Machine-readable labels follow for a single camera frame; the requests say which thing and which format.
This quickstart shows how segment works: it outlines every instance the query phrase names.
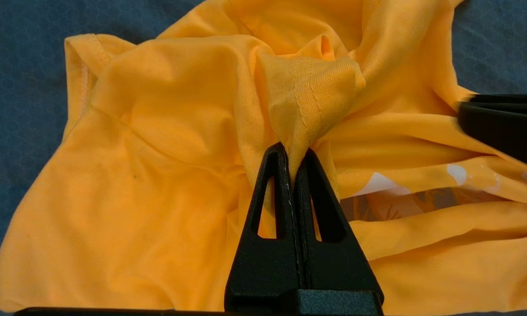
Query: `gray fabric background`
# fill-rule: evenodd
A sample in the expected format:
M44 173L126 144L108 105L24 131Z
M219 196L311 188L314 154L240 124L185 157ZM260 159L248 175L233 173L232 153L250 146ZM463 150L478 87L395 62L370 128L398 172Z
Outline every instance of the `gray fabric background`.
M93 32L140 43L198 2L0 0L0 243L61 140L64 38ZM468 0L456 10L452 30L460 84L480 93L527 93L527 0Z

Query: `yellow fabric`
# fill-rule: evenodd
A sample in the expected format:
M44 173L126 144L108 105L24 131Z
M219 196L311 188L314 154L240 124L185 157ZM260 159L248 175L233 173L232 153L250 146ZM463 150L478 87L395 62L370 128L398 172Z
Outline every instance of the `yellow fabric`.
M65 136L5 236L0 309L222 310L278 140L291 176L310 146L339 198L378 209L448 187L500 200L351 222L386 314L527 309L527 167L456 126L458 2L208 0L137 46L68 38Z

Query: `yellow garment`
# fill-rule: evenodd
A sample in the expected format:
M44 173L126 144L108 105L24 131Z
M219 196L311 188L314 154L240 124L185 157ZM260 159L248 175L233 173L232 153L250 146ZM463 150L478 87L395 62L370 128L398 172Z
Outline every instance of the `yellow garment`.
M0 309L222 310L278 140L291 176L310 146L339 198L394 218L351 222L386 314L527 309L527 166L456 126L458 2L208 0L137 46L68 38L68 123L5 236ZM439 188L497 201L392 212Z

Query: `clip jaw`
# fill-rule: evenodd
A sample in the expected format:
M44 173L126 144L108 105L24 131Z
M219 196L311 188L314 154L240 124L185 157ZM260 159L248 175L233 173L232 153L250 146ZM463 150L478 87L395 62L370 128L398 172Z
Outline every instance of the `clip jaw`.
M308 150L289 191L282 144L263 158L225 293L225 310L305 315L382 315L382 290L327 176ZM273 176L277 239L257 235ZM314 208L322 241L314 233Z

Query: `yellow shirt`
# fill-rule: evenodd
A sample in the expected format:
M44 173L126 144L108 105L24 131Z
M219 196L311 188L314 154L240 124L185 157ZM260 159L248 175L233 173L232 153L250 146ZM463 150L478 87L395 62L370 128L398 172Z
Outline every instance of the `yellow shirt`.
M0 309L222 310L277 141L291 177L311 147L391 219L351 222L386 314L527 309L527 166L456 125L458 2L208 0L137 46L68 38L68 123L5 236ZM438 188L459 205L411 198Z

